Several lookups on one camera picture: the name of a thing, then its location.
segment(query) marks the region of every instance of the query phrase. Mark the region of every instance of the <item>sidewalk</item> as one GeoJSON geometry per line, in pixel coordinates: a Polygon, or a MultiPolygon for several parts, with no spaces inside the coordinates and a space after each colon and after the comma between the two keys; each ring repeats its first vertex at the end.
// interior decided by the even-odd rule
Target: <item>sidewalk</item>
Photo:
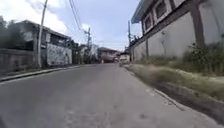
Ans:
{"type": "Polygon", "coordinates": [[[63,68],[45,69],[45,70],[40,70],[40,71],[22,73],[22,74],[18,74],[18,75],[12,75],[12,76],[5,76],[5,77],[0,77],[0,82],[15,80],[15,79],[29,77],[29,76],[47,74],[47,73],[61,71],[61,70],[68,70],[68,69],[72,69],[72,68],[87,67],[87,66],[91,66],[91,65],[76,65],[76,66],[63,67],[63,68]]]}

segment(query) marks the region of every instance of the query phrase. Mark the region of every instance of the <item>road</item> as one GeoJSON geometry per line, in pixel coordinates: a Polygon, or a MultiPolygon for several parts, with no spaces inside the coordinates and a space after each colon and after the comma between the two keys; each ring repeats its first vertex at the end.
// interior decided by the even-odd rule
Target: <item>road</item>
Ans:
{"type": "Polygon", "coordinates": [[[116,64],[1,83],[0,116],[5,128],[223,128],[116,64]]]}

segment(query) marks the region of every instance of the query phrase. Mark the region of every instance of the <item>house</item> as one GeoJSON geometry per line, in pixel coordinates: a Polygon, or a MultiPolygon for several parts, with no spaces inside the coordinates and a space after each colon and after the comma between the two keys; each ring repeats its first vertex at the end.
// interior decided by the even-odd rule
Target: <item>house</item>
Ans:
{"type": "Polygon", "coordinates": [[[112,63],[114,62],[115,57],[120,53],[117,50],[113,50],[110,48],[101,47],[99,48],[99,57],[102,60],[102,62],[105,63],[112,63]]]}
{"type": "Polygon", "coordinates": [[[143,36],[131,42],[131,59],[182,57],[192,43],[218,42],[224,36],[224,0],[141,0],[132,23],[143,36]]]}
{"type": "MultiPolygon", "coordinates": [[[[29,43],[37,60],[39,24],[32,21],[18,23],[24,39],[29,43]]],[[[41,60],[43,66],[69,65],[72,64],[71,37],[43,27],[41,41],[41,60]]]]}

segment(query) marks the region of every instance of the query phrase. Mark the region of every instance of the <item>graffiti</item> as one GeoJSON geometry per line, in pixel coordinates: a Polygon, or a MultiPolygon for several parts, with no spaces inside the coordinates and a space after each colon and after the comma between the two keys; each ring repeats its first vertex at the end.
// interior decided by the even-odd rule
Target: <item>graffiti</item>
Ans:
{"type": "Polygon", "coordinates": [[[72,50],[53,44],[47,44],[47,63],[50,66],[72,64],[72,50]]]}

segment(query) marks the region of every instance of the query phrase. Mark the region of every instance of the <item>window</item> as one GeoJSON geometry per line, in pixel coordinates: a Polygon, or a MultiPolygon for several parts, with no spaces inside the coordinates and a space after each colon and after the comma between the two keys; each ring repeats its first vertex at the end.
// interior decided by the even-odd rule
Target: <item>window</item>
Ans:
{"type": "Polygon", "coordinates": [[[156,11],[157,19],[159,19],[161,16],[163,16],[163,14],[166,13],[167,8],[166,8],[166,3],[164,0],[157,5],[155,11],[156,11]]]}
{"type": "Polygon", "coordinates": [[[151,20],[151,16],[148,16],[145,19],[145,30],[148,30],[152,25],[152,20],[151,20]]]}

